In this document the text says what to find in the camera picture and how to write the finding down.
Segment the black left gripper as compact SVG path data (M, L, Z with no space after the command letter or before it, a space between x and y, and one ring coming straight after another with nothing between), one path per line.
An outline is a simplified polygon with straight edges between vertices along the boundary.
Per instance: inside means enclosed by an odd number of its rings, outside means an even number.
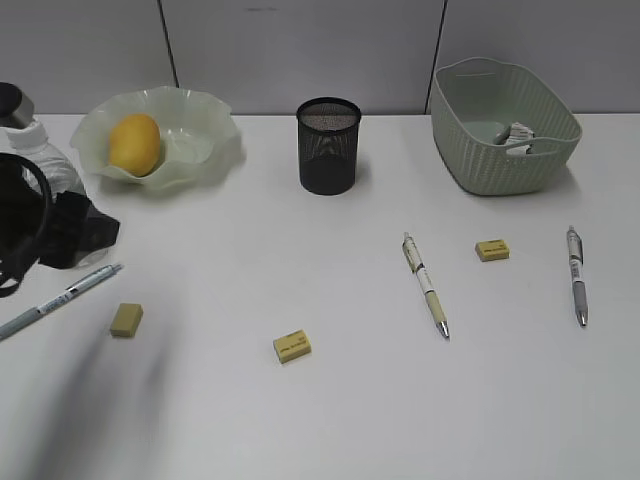
M43 172L33 162L1 163L2 280L23 280L38 259L55 269L98 263L115 245L119 229L118 220L71 191L56 196L50 219L50 185Z

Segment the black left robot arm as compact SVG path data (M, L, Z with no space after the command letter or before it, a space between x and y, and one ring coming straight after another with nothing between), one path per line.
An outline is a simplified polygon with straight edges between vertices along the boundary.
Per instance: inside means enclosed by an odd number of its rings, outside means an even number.
M49 142L34 112L33 102L18 86L1 84L1 129L14 153L33 162L51 188L52 213L39 262L61 270L89 267L116 243L120 222L94 206L78 171Z

